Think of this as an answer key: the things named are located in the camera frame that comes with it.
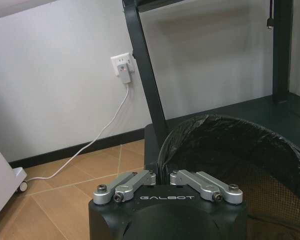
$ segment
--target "galbot logo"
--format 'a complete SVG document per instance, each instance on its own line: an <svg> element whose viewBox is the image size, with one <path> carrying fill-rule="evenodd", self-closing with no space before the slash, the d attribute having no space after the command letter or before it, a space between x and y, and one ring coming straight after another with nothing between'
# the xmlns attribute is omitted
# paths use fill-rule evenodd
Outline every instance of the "galbot logo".
<svg viewBox="0 0 300 240"><path fill-rule="evenodd" d="M151 199L156 199L156 200L185 200L185 199L194 199L195 196L141 196L141 200L151 200Z"/></svg>

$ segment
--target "black desk leg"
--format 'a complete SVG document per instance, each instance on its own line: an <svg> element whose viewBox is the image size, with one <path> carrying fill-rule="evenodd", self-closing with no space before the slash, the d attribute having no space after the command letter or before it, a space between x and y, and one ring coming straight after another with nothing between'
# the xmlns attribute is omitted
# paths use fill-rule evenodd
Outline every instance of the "black desk leg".
<svg viewBox="0 0 300 240"><path fill-rule="evenodd" d="M143 90L150 111L152 124L157 138L158 146L161 148L167 135L168 128L161 100L157 88L157 83L152 68L148 47L140 21L139 11L134 4L124 7L124 14L130 40L133 48L133 56L138 65Z"/></svg>
<svg viewBox="0 0 300 240"><path fill-rule="evenodd" d="M293 0L274 0L272 96L275 103L288 100Z"/></svg>

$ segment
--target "wooden floor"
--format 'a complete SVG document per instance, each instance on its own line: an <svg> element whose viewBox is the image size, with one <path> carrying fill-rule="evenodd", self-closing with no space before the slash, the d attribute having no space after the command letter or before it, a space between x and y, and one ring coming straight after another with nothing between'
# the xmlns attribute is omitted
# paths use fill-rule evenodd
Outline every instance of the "wooden floor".
<svg viewBox="0 0 300 240"><path fill-rule="evenodd" d="M50 176L66 161L27 168L27 178ZM54 178L30 181L10 199L0 213L0 240L88 240L88 202L97 185L143 166L143 140L77 156Z"/></svg>

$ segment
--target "black cable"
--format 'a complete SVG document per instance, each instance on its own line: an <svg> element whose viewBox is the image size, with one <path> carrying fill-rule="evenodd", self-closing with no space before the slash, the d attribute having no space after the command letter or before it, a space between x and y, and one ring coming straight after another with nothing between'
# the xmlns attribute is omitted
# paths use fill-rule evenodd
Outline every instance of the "black cable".
<svg viewBox="0 0 300 240"><path fill-rule="evenodd" d="M273 1L273 0L270 0L269 18L268 18L268 20L266 21L266 27L267 27L268 29L273 29L273 28L274 28L274 25L275 25L275 21L274 21L274 19L272 18L272 1Z"/></svg>
<svg viewBox="0 0 300 240"><path fill-rule="evenodd" d="M272 19L272 1L270 0L269 18Z"/></svg>

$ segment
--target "power adapter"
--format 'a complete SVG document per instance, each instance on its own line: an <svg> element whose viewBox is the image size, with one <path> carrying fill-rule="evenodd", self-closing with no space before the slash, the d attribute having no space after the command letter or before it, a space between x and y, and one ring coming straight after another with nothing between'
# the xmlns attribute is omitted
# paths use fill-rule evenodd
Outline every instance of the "power adapter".
<svg viewBox="0 0 300 240"><path fill-rule="evenodd" d="M131 82L131 77L128 69L128 64L123 63L119 64L117 66L118 72L119 72L119 77L121 78L121 81L123 84L128 84Z"/></svg>

